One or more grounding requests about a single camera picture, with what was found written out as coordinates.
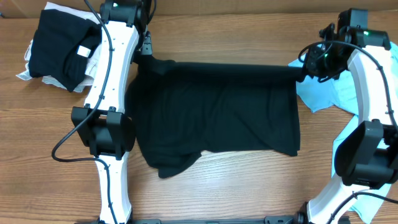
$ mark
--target crumpled blue cloth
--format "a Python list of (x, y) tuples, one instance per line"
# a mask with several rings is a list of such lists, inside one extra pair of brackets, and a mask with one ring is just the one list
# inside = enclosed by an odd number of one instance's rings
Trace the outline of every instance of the crumpled blue cloth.
[[(396, 87), (396, 95), (398, 96), (398, 46), (391, 42), (391, 53), (394, 58), (393, 72), (394, 83)], [(303, 63), (295, 60), (290, 63), (291, 67), (302, 67)], [(328, 80), (325, 83), (318, 83), (318, 78), (305, 77), (302, 83), (297, 83), (297, 94), (302, 101), (311, 109), (312, 113), (333, 105), (353, 113), (355, 116), (347, 124), (345, 129), (333, 141), (333, 155), (331, 163), (331, 176), (335, 173), (335, 153), (338, 146), (351, 134), (358, 126), (358, 102), (356, 101), (356, 92), (354, 80), (351, 72), (344, 71), (338, 80)], [(387, 147), (384, 142), (379, 145), (380, 148)], [(372, 190), (372, 193), (386, 196), (391, 185), (386, 184), (379, 190)], [(371, 223), (377, 211), (381, 207), (383, 201), (370, 197), (361, 197), (352, 207), (351, 211), (356, 211), (365, 223)]]

